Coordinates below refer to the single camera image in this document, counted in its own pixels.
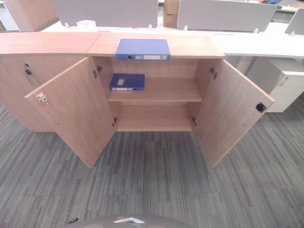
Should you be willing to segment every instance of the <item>striped carpet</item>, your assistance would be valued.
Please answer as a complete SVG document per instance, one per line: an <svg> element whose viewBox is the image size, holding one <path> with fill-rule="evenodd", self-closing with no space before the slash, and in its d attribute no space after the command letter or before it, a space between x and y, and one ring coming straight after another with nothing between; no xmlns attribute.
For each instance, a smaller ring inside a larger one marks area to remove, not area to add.
<svg viewBox="0 0 304 228"><path fill-rule="evenodd" d="M151 213L197 228L304 227L304 94L265 116L213 170L191 133L117 133L87 168L55 133L0 106L0 228Z"/></svg>

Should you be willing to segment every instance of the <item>cabinet door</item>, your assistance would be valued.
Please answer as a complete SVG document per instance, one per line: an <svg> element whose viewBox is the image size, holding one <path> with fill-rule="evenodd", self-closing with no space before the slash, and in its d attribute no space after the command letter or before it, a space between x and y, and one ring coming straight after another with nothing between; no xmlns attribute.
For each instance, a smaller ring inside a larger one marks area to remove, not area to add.
<svg viewBox="0 0 304 228"><path fill-rule="evenodd" d="M26 96L89 167L115 132L114 119L101 81L92 73L94 69L93 59L85 57ZM36 99L42 92L48 104Z"/></svg>
<svg viewBox="0 0 304 228"><path fill-rule="evenodd" d="M274 99L225 60L219 61L214 73L208 76L212 79L193 131L207 164L214 167L263 116ZM266 107L262 112L256 108L259 103Z"/></svg>
<svg viewBox="0 0 304 228"><path fill-rule="evenodd" d="M0 78L3 106L29 130L52 131L24 96L82 58L83 56L2 56Z"/></svg>

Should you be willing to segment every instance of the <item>black latch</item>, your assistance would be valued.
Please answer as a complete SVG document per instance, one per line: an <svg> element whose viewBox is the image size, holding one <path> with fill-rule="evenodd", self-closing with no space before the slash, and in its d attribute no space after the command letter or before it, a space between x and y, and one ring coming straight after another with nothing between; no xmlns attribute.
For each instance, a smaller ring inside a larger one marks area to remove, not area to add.
<svg viewBox="0 0 304 228"><path fill-rule="evenodd" d="M195 117L192 117L193 125L196 127Z"/></svg>
<svg viewBox="0 0 304 228"><path fill-rule="evenodd" d="M265 106L262 102L260 102L260 103L258 103L258 104L256 105L256 109L257 109L260 113L262 113L262 112L265 111L266 106Z"/></svg>
<svg viewBox="0 0 304 228"><path fill-rule="evenodd" d="M28 69L25 69L24 71L25 71L25 73L27 73L27 75L31 75L32 74L32 72L30 70L28 70Z"/></svg>
<svg viewBox="0 0 304 228"><path fill-rule="evenodd" d="M209 69L211 75L213 76L213 80L215 80L218 76L218 73L215 71L214 67Z"/></svg>
<svg viewBox="0 0 304 228"><path fill-rule="evenodd" d="M114 127L116 123L117 123L117 118L115 117L114 122L112 123L112 127Z"/></svg>

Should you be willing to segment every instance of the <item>gray divider panel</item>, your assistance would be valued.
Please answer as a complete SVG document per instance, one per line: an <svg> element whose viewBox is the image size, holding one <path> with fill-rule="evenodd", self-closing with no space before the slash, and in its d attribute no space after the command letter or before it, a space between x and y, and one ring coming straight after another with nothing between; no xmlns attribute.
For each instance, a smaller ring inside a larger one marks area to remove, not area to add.
<svg viewBox="0 0 304 228"><path fill-rule="evenodd" d="M177 28L264 31L276 5L220 0L180 0Z"/></svg>
<svg viewBox="0 0 304 228"><path fill-rule="evenodd" d="M291 19L285 33L304 35L304 9L298 9Z"/></svg>
<svg viewBox="0 0 304 228"><path fill-rule="evenodd" d="M94 20L96 26L157 27L157 0L53 0L62 25Z"/></svg>

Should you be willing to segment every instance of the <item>cabinet top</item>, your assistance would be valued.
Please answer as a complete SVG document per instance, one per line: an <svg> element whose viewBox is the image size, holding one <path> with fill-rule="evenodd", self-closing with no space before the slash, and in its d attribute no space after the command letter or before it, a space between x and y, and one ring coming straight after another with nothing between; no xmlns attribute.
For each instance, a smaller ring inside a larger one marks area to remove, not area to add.
<svg viewBox="0 0 304 228"><path fill-rule="evenodd" d="M209 37L204 35L113 32L102 33L86 55L114 57L122 38L166 39L171 58L223 58L225 56Z"/></svg>
<svg viewBox="0 0 304 228"><path fill-rule="evenodd" d="M0 34L2 55L83 54L99 32L18 32Z"/></svg>
<svg viewBox="0 0 304 228"><path fill-rule="evenodd" d="M224 57L209 37L203 35L114 32L2 33L0 54L115 56L122 38L167 39L172 58Z"/></svg>

